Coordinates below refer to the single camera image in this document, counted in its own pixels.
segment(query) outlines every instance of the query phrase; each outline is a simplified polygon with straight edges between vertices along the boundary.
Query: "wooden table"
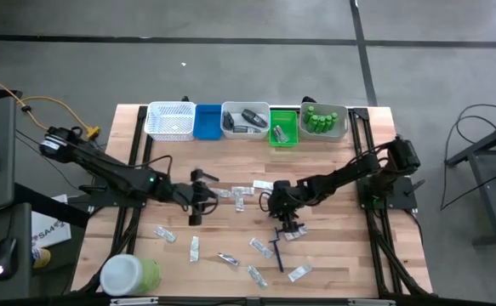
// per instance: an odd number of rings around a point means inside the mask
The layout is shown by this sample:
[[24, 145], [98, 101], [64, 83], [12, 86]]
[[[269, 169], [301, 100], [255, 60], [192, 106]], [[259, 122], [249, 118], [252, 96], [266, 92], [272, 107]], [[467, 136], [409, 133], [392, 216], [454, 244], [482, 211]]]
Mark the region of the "wooden table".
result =
[[[134, 134], [138, 105], [118, 105], [106, 153], [126, 162]], [[395, 136], [391, 110], [369, 108], [376, 145]], [[141, 161], [145, 135], [142, 135], [138, 162]], [[214, 187], [251, 186], [254, 179], [294, 182], [314, 174], [327, 174], [343, 167], [353, 156], [351, 133], [338, 143], [300, 140], [293, 148], [273, 148], [267, 140], [191, 141], [153, 144], [151, 158], [170, 154], [174, 157], [173, 182], [189, 182], [190, 172], [200, 167], [220, 178]], [[166, 160], [153, 168], [166, 171]], [[278, 298], [373, 298], [377, 297], [373, 260], [367, 221], [357, 207], [356, 188], [348, 184], [317, 207], [299, 210], [299, 221], [309, 227], [308, 235], [296, 241], [279, 244], [285, 273], [280, 273], [276, 256], [264, 258], [249, 245], [256, 237], [267, 242], [274, 236], [274, 227], [281, 224], [268, 218], [255, 196], [244, 196], [246, 210], [236, 212], [234, 199], [222, 199], [217, 210], [202, 219], [202, 226], [189, 227], [187, 215], [177, 205], [150, 201], [143, 209], [134, 255], [153, 258], [162, 269], [160, 286], [149, 295], [158, 296], [263, 296]], [[117, 220], [116, 208], [105, 208], [93, 216], [85, 239], [72, 289], [87, 283], [103, 264], [111, 247]], [[402, 211], [390, 211], [391, 230], [397, 256], [416, 281], [431, 290], [425, 256], [418, 228]], [[162, 225], [178, 239], [167, 243], [157, 238], [153, 229]], [[200, 237], [200, 259], [189, 262], [192, 236]], [[231, 266], [217, 256], [225, 252], [238, 259], [239, 267]], [[254, 265], [269, 284], [260, 290], [246, 267]], [[288, 273], [303, 264], [313, 270], [292, 283]], [[386, 284], [391, 288], [389, 266], [383, 262]]]

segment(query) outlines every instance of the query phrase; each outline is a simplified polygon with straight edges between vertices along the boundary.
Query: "blue tray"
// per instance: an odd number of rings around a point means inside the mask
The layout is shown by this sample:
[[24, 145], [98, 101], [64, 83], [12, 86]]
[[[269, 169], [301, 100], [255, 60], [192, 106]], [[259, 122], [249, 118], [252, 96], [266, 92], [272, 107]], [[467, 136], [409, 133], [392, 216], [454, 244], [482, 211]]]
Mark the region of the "blue tray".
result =
[[200, 140], [221, 139], [221, 105], [197, 105], [193, 135]]

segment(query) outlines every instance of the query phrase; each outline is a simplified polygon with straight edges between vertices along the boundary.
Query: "green cylinder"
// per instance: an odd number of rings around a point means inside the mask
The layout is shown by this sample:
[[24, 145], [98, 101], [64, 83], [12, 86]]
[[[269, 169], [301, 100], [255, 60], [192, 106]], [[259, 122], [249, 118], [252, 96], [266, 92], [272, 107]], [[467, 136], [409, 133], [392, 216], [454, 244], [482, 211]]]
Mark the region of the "green cylinder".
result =
[[325, 116], [319, 117], [317, 120], [317, 127], [316, 127], [316, 133], [321, 133], [323, 132], [323, 129], [325, 128]]
[[336, 113], [331, 114], [331, 126], [329, 127], [329, 130], [332, 130], [334, 128], [334, 124], [339, 120], [339, 115]]
[[317, 127], [317, 116], [312, 115], [307, 125], [308, 133], [314, 133], [314, 131], [316, 131], [316, 127]]
[[325, 132], [328, 132], [330, 131], [332, 128], [331, 128], [331, 124], [333, 123], [333, 118], [331, 116], [325, 116]]
[[303, 117], [305, 124], [308, 124], [312, 116], [314, 116], [314, 106], [308, 106], [307, 110], [305, 111], [305, 116]]

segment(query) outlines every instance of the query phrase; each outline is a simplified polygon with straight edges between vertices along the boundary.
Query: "concrete floor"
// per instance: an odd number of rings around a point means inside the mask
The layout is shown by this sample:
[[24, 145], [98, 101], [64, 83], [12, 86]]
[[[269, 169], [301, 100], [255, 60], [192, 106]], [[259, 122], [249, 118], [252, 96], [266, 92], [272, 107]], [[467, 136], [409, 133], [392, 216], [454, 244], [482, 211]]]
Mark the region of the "concrete floor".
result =
[[[496, 41], [496, 0], [358, 3], [367, 39]], [[356, 37], [348, 0], [0, 0], [0, 33]], [[397, 131], [413, 141], [422, 162], [414, 178], [427, 181], [416, 195], [435, 293], [496, 303], [496, 246], [471, 246], [473, 238], [490, 233], [478, 193], [438, 209], [449, 128], [467, 105], [496, 104], [496, 48], [368, 48], [368, 59], [378, 104], [392, 108]], [[0, 82], [26, 96], [67, 101], [86, 122], [102, 127], [100, 142], [120, 103], [188, 95], [197, 103], [291, 105], [310, 95], [326, 103], [367, 105], [360, 68], [357, 47], [346, 46], [0, 42]], [[76, 124], [56, 105], [34, 105], [44, 124]], [[494, 109], [472, 114], [496, 124]], [[23, 114], [17, 126], [34, 139], [43, 136]], [[479, 139], [491, 128], [465, 121], [465, 131]], [[454, 135], [450, 154], [466, 146]], [[16, 158], [22, 184], [50, 196], [79, 194], [24, 145], [17, 146]], [[79, 167], [57, 167], [75, 184], [90, 181]], [[467, 165], [448, 175], [448, 199], [474, 184]]]

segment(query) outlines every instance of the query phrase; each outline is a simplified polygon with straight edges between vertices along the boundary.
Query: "computer mouse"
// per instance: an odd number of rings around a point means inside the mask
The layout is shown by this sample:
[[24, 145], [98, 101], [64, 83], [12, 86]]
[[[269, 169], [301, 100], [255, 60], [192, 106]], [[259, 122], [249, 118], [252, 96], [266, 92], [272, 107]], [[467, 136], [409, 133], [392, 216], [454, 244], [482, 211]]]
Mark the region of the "computer mouse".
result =
[[18, 267], [17, 240], [15, 238], [0, 240], [0, 281], [11, 278]]

